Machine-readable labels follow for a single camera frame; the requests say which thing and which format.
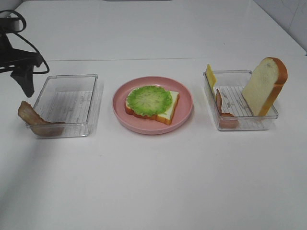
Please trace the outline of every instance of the transparent tray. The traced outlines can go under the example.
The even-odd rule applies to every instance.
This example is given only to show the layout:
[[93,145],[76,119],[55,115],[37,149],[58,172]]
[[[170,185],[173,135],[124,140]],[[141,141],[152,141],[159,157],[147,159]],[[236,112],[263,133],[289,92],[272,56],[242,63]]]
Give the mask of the transparent tray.
[[222,97],[222,113],[231,113],[233,117],[221,116],[211,91],[206,72],[205,92],[210,104],[213,118],[218,130],[267,130],[272,122],[278,118],[278,112],[272,106],[265,116],[254,116],[241,92],[248,83],[252,71],[226,70],[213,71],[216,77],[215,88],[219,89]]
[[33,106],[46,121],[64,124],[28,125],[37,138],[85,137],[98,121],[103,83],[98,76],[49,76]]

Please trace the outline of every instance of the pink plate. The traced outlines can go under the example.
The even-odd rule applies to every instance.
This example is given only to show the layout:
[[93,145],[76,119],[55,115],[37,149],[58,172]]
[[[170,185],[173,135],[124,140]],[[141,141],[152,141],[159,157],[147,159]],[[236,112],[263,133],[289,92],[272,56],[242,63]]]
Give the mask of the pink plate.
[[[165,90],[179,92],[179,100],[171,125],[165,125],[158,121],[137,118],[125,112],[125,100],[133,89],[145,86],[161,86]],[[119,122],[126,128],[142,134],[163,134],[181,126],[189,117],[193,108],[193,99],[189,90],[180,82],[165,77],[142,77],[128,81],[122,85],[114,94],[112,101],[113,111]]]

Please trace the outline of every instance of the toy bread slice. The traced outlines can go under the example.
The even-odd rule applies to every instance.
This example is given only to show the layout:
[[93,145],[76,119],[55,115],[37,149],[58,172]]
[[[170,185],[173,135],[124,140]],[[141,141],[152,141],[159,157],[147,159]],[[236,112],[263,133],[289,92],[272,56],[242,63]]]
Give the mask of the toy bread slice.
[[266,57],[261,61],[242,90],[254,116],[267,114],[287,78],[287,69],[278,58]]
[[179,93],[178,92],[170,91],[170,93],[171,93],[171,96],[172,96],[172,104],[170,105],[170,107],[164,113],[156,114],[156,115],[152,115],[152,116],[138,115],[128,106],[127,99],[125,101],[125,111],[126,111],[127,114],[133,115],[133,116],[138,117],[138,118],[156,120],[156,121],[164,123],[166,125],[170,125],[172,123],[175,108],[177,106],[177,102],[178,102],[178,99],[179,99]]

